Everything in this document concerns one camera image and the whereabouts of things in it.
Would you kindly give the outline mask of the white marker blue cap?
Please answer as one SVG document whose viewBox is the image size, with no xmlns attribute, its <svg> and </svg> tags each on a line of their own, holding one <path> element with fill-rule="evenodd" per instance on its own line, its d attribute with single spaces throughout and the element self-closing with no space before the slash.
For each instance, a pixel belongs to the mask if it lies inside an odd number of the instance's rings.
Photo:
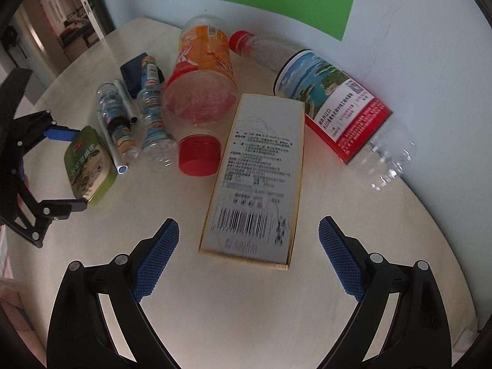
<svg viewBox="0 0 492 369">
<path fill-rule="evenodd" d="M 111 155 L 111 158 L 113 159 L 113 164 L 115 165 L 115 168 L 117 169 L 117 174 L 123 175 L 129 169 L 129 165 L 126 164 L 126 162 L 123 160 L 122 155 L 120 154 L 120 152 L 117 150 L 117 148 L 113 144 L 111 136 L 109 135 L 109 132 L 103 123 L 103 119 L 100 116 L 97 116 L 97 119 L 99 122 L 99 126 L 101 127 L 104 140 L 105 140 L 107 147 L 109 149 L 109 153 Z"/>
</svg>

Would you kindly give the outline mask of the white marker black cap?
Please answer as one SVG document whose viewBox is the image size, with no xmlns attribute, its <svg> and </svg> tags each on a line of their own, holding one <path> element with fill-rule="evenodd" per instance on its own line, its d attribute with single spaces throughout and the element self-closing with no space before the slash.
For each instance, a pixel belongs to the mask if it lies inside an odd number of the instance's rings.
<svg viewBox="0 0 492 369">
<path fill-rule="evenodd" d="M 132 125 L 137 123 L 138 114 L 135 110 L 135 106 L 133 104 L 133 100 L 131 99 L 129 92 L 123 82 L 119 78 L 114 79 L 114 84 L 117 88 L 117 92 L 123 101 L 123 106 L 127 112 L 127 117 Z"/>
</svg>

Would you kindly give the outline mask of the green tin box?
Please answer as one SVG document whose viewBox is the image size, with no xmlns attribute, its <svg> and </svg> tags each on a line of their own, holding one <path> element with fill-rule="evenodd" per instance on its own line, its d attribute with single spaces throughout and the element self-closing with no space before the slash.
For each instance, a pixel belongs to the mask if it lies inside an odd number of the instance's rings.
<svg viewBox="0 0 492 369">
<path fill-rule="evenodd" d="M 90 126 L 76 134 L 63 161 L 74 196 L 89 204 L 98 204 L 116 180 L 113 160 L 96 130 Z"/>
</svg>

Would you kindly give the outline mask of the small crushed water bottle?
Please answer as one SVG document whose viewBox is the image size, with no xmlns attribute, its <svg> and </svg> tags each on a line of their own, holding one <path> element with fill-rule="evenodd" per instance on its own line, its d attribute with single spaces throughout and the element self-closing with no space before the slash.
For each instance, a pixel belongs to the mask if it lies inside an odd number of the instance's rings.
<svg viewBox="0 0 492 369">
<path fill-rule="evenodd" d="M 104 82 L 97 89 L 99 117 L 107 131 L 110 145 L 116 149 L 126 161 L 138 157 L 138 148 L 131 131 L 131 122 L 123 99 L 112 82 Z"/>
</svg>

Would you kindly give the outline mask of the dark blue board eraser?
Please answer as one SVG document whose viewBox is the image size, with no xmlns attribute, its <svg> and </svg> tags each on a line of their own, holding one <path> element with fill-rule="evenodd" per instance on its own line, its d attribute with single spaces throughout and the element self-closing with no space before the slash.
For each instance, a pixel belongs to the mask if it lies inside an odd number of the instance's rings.
<svg viewBox="0 0 492 369">
<path fill-rule="evenodd" d="M 156 63 L 152 64 L 150 71 L 148 71 L 145 63 L 147 58 L 149 58 L 149 55 L 143 53 L 120 67 L 123 82 L 133 99 L 136 99 L 142 90 L 157 94 L 162 93 L 162 83 L 165 80 L 164 74 Z"/>
</svg>

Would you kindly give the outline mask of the small clear water bottle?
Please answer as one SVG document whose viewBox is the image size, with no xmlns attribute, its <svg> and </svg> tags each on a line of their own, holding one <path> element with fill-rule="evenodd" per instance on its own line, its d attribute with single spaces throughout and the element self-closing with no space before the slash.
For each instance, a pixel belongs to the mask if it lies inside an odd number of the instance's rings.
<svg viewBox="0 0 492 369">
<path fill-rule="evenodd" d="M 164 127 L 162 86 L 155 57 L 146 55 L 141 67 L 141 90 L 137 95 L 143 126 L 141 148 L 150 168 L 156 173 L 162 173 L 174 162 L 177 142 Z"/>
</svg>

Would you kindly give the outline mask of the red bottle cap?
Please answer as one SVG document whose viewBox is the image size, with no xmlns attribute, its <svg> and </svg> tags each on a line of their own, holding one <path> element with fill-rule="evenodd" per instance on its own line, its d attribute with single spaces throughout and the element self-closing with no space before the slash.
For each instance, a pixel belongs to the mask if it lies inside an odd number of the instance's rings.
<svg viewBox="0 0 492 369">
<path fill-rule="evenodd" d="M 192 177 L 215 174 L 221 160 L 221 144 L 218 139 L 205 134 L 190 135 L 178 144 L 178 167 Z"/>
</svg>

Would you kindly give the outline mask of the orange label plastic bottle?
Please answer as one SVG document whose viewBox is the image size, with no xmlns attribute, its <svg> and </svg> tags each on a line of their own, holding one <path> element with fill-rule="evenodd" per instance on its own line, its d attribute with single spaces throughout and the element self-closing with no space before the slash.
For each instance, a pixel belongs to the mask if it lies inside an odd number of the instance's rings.
<svg viewBox="0 0 492 369">
<path fill-rule="evenodd" d="M 166 113 L 194 126 L 222 120 L 238 97 L 225 22 L 204 14 L 190 19 L 178 40 L 178 56 L 164 86 Z"/>
</svg>

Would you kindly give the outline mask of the grey cardboard box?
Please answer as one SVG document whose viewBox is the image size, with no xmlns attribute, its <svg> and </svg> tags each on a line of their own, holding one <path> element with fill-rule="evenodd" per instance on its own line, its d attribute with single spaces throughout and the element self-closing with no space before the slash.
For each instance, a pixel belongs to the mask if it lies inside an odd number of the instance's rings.
<svg viewBox="0 0 492 369">
<path fill-rule="evenodd" d="M 300 208 L 304 127 L 300 101 L 241 96 L 204 222 L 202 253 L 289 268 Z"/>
</svg>

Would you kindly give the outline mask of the large clear landscape-label bottle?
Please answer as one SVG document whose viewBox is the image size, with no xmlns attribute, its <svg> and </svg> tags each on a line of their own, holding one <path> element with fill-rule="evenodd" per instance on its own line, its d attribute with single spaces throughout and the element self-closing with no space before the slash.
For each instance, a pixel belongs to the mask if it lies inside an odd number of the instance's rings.
<svg viewBox="0 0 492 369">
<path fill-rule="evenodd" d="M 374 190 L 401 177 L 415 141 L 393 111 L 360 82 L 297 42 L 237 31 L 230 49 L 275 75 L 277 97 L 304 104 L 310 128 Z"/>
</svg>

